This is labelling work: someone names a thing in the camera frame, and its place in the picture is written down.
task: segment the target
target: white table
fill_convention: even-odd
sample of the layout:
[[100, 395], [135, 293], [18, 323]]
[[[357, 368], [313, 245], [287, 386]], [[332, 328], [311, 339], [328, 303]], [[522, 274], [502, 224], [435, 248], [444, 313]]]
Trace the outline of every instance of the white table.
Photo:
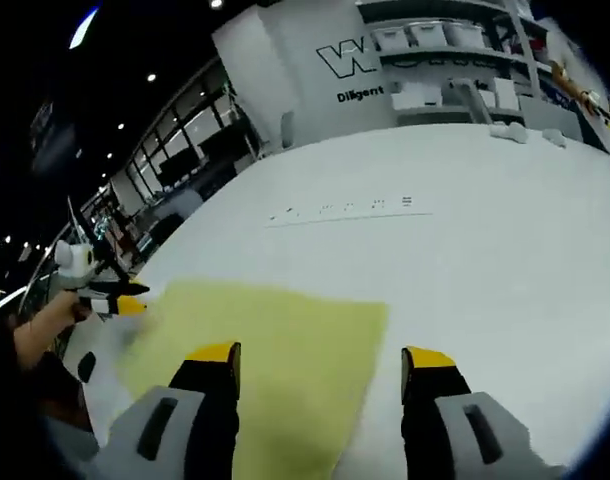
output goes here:
[[[369, 214], [385, 199], [386, 214], [402, 196], [426, 215], [318, 221], [322, 206]], [[268, 227], [294, 212], [309, 223]], [[473, 391], [530, 429], [549, 464], [569, 465], [610, 403], [610, 157], [576, 142], [563, 150], [538, 132], [520, 145], [485, 126], [428, 125], [265, 159], [139, 275], [158, 291], [185, 277], [391, 306], [337, 479], [406, 478], [405, 345], [452, 356]]]

